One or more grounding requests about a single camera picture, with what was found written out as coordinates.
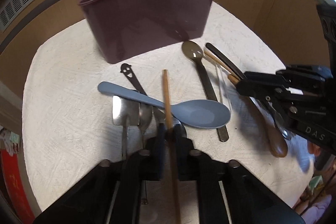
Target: utensil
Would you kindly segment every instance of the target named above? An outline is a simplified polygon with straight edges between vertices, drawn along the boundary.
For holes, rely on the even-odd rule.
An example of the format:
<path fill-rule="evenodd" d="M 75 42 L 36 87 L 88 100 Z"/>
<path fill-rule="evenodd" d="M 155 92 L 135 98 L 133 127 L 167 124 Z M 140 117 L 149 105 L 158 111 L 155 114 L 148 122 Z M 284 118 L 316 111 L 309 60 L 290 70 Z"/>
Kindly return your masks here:
<path fill-rule="evenodd" d="M 226 105 L 229 108 L 230 112 L 232 112 L 232 105 L 226 88 L 222 67 L 219 64 L 216 65 L 216 72 L 218 75 L 219 93 L 221 96 L 220 102 Z"/>
<path fill-rule="evenodd" d="M 238 82 L 239 82 L 232 75 L 228 75 L 227 78 L 229 78 L 231 83 L 234 84 L 234 85 L 238 84 Z M 288 153 L 288 145 L 287 145 L 285 139 L 283 138 L 283 136 L 280 134 L 281 132 L 277 128 L 272 126 L 272 124 L 270 124 L 270 122 L 266 121 L 264 115 L 262 115 L 262 112 L 266 111 L 266 109 L 259 103 L 259 101 L 256 100 L 253 97 L 250 97 L 250 100 L 259 110 L 260 117 L 261 117 L 261 120 L 262 120 L 262 125 L 264 127 L 265 132 L 266 132 L 266 136 L 267 136 L 267 140 L 268 140 L 268 144 L 269 144 L 269 150 L 270 150 L 271 154 L 274 157 L 278 157 L 278 158 L 286 157 L 287 153 Z"/>
<path fill-rule="evenodd" d="M 203 51 L 201 47 L 197 45 L 195 42 L 188 40 L 182 43 L 182 51 L 188 59 L 190 59 L 195 63 L 196 70 L 199 75 L 199 78 L 201 79 L 201 83 L 207 99 L 218 101 L 216 94 L 213 90 L 213 87 L 211 85 L 209 75 L 202 64 Z M 226 126 L 217 128 L 217 134 L 220 141 L 222 142 L 226 142 L 229 139 Z"/>
<path fill-rule="evenodd" d="M 139 103 L 118 96 L 113 96 L 112 119 L 114 125 L 123 126 L 121 158 L 122 160 L 126 160 L 128 126 L 137 126 L 139 124 Z"/>
<path fill-rule="evenodd" d="M 229 69 L 231 71 L 234 72 L 234 74 L 236 75 L 235 77 L 240 79 L 246 79 L 245 74 L 236 67 L 236 65 L 234 63 L 231 62 L 231 60 L 229 60 L 229 58 L 227 58 L 219 49 L 217 49 L 213 44 L 211 43 L 206 43 L 205 47 L 211 51 L 215 56 L 217 56 L 217 58 L 222 61 L 224 64 L 226 64 L 227 67 L 229 67 Z"/>
<path fill-rule="evenodd" d="M 133 72 L 131 65 L 126 64 L 126 63 L 122 64 L 121 65 L 121 72 L 130 81 L 130 83 L 135 87 L 135 89 L 137 89 L 141 94 L 147 95 L 147 93 L 142 88 L 138 78 L 135 76 L 135 73 Z M 161 112 L 157 107 L 152 107 L 152 109 L 153 109 L 153 114 L 154 114 L 155 120 L 157 121 L 157 126 L 159 126 L 160 121 L 165 120 L 165 114 L 163 112 Z M 186 133 L 184 125 L 178 119 L 173 117 L 173 126 L 176 125 L 176 124 L 180 124 L 181 127 L 182 127 L 182 133 L 181 133 L 182 136 L 187 137 L 187 133 Z"/>
<path fill-rule="evenodd" d="M 204 48 L 204 53 L 210 57 L 213 61 L 221 65 L 224 69 L 226 69 L 231 75 L 233 75 L 235 78 L 239 80 L 239 76 L 237 76 L 224 62 L 219 60 L 216 56 L 214 56 L 207 48 Z"/>
<path fill-rule="evenodd" d="M 101 93 L 117 95 L 123 98 L 146 103 L 159 108 L 164 108 L 164 104 L 159 100 L 145 96 L 122 86 L 101 82 L 98 85 Z M 180 122 L 196 128 L 219 128 L 230 120 L 229 109 L 216 101 L 212 100 L 191 100 L 181 102 L 171 106 L 172 114 Z"/>
<path fill-rule="evenodd" d="M 235 73 L 235 75 L 232 75 L 232 77 L 237 78 L 238 80 L 241 79 L 246 79 L 245 74 L 238 68 L 236 67 L 236 65 L 234 65 L 234 63 L 231 62 L 231 60 L 229 60 L 219 49 L 217 49 L 214 45 L 212 45 L 211 43 L 206 43 L 205 47 L 210 50 L 215 56 L 218 57 L 219 60 L 221 60 L 223 63 L 225 63 L 231 71 L 233 71 Z M 287 130 L 283 125 L 283 119 L 281 117 L 281 115 L 273 108 L 272 105 L 269 106 L 264 106 L 272 115 L 275 126 L 278 128 L 278 130 L 281 132 L 281 134 L 283 135 L 283 137 L 287 140 L 291 140 L 293 137 L 293 133 L 289 130 Z"/>
<path fill-rule="evenodd" d="M 133 86 L 140 92 L 144 92 L 144 90 L 142 89 L 137 77 L 135 76 L 135 74 L 133 73 L 132 69 L 131 69 L 131 65 L 127 64 L 127 63 L 123 63 L 120 67 L 120 72 L 122 74 L 125 75 L 125 77 L 133 84 L 135 83 L 135 85 L 133 84 Z M 140 112 L 139 112 L 139 125 L 138 128 L 141 132 L 141 136 L 142 136 L 142 148 L 145 148 L 145 139 L 144 139 L 144 134 L 148 128 L 148 126 L 150 125 L 151 121 L 152 121 L 152 113 L 153 113 L 153 107 L 151 105 L 147 105 L 144 103 L 140 103 Z M 142 182 L 142 197 L 141 197 L 141 204 L 148 204 L 148 199 L 147 199 L 147 186 L 146 186 L 146 181 L 144 180 Z"/>
<path fill-rule="evenodd" d="M 173 128 L 173 119 L 171 116 L 171 106 L 169 99 L 169 87 L 168 87 L 168 71 L 164 69 L 162 71 L 162 89 L 163 89 L 163 98 L 165 102 L 165 114 L 166 114 L 166 125 L 168 128 L 168 147 L 169 147 L 169 157 L 170 157 L 170 172 L 171 172 L 171 181 L 172 181 L 172 191 L 174 198 L 174 207 L 175 207 L 175 219 L 176 224 L 181 224 L 181 210 L 179 202 L 179 192 L 177 185 L 177 166 L 176 166 L 176 151 L 172 138 L 172 128 Z"/>

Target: metal spatula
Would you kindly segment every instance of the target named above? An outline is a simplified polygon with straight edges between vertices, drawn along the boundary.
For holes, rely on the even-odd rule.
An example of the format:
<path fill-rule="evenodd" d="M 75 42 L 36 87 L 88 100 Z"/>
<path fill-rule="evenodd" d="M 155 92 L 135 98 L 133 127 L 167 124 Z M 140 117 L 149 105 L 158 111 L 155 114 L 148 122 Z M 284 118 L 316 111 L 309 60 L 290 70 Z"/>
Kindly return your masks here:
<path fill-rule="evenodd" d="M 127 139 L 128 127 L 139 124 L 139 106 L 138 102 L 113 96 L 112 119 L 116 126 L 123 126 L 122 133 L 122 160 L 127 158 Z"/>

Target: divided utensil caddy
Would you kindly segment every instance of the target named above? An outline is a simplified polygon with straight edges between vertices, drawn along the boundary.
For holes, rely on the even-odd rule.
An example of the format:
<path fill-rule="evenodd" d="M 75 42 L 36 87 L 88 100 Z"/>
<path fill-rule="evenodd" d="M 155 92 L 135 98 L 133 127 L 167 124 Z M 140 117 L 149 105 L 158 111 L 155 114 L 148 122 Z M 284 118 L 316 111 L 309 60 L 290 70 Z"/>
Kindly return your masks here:
<path fill-rule="evenodd" d="M 212 0 L 80 0 L 106 61 L 201 37 Z"/>

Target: table surface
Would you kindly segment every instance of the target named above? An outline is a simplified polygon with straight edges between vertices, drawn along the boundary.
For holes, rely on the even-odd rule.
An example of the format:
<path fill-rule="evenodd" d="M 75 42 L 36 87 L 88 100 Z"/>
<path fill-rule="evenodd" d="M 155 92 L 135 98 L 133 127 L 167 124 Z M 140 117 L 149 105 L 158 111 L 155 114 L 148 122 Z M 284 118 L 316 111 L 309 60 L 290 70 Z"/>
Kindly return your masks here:
<path fill-rule="evenodd" d="M 242 71 L 274 73 L 284 68 L 278 57 L 240 20 L 213 3 L 204 35 L 194 40 L 210 42 Z M 169 73 L 171 103 L 205 99 L 196 69 L 182 53 L 181 43 L 126 60 L 149 96 L 163 100 L 161 74 Z M 100 54 L 86 20 L 47 40 L 38 49 L 25 84 L 22 131 L 26 169 L 41 210 L 45 210 L 102 159 L 121 160 L 122 127 L 112 123 L 112 97 L 97 90 L 101 81 L 132 88 L 120 65 L 108 64 Z M 219 98 L 216 69 L 203 61 Z M 232 104 L 227 124 L 230 139 L 218 140 L 216 130 L 186 127 L 194 146 L 213 159 L 237 159 L 289 206 L 308 184 L 313 170 L 306 140 L 288 142 L 287 157 L 268 150 L 265 133 L 251 108 L 247 108 L 229 83 Z M 146 132 L 155 134 L 155 122 Z M 130 127 L 128 153 L 141 147 L 137 127 Z M 148 200 L 158 213 L 155 223 L 172 223 L 169 172 L 161 182 L 148 184 Z M 197 223 L 194 182 L 179 182 L 182 220 Z"/>

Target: metal bolt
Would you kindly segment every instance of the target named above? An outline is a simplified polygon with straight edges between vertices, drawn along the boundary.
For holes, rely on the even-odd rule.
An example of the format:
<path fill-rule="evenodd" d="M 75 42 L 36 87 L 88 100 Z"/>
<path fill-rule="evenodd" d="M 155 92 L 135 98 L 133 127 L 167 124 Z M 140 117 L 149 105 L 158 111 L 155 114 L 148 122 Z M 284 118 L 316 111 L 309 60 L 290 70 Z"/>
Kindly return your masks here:
<path fill-rule="evenodd" d="M 294 106 L 291 106 L 291 107 L 289 108 L 289 110 L 290 110 L 290 112 L 292 112 L 292 113 L 294 113 L 294 114 L 297 113 L 297 108 L 294 107 Z"/>
<path fill-rule="evenodd" d="M 149 150 L 147 150 L 147 149 L 143 149 L 143 150 L 139 151 L 139 154 L 141 156 L 149 156 L 151 154 L 151 152 Z"/>
<path fill-rule="evenodd" d="M 146 198 L 143 198 L 141 200 L 141 205 L 147 205 L 148 204 L 148 200 Z"/>
<path fill-rule="evenodd" d="M 236 167 L 240 166 L 240 163 L 236 160 L 230 160 L 229 161 L 229 166 L 232 167 L 232 168 L 236 168 Z"/>
<path fill-rule="evenodd" d="M 109 167 L 111 164 L 111 162 L 109 160 L 102 160 L 100 163 L 99 163 L 99 166 L 100 167 Z"/>
<path fill-rule="evenodd" d="M 189 155 L 193 157 L 197 157 L 201 155 L 201 151 L 197 149 L 193 149 L 193 150 L 190 150 Z"/>

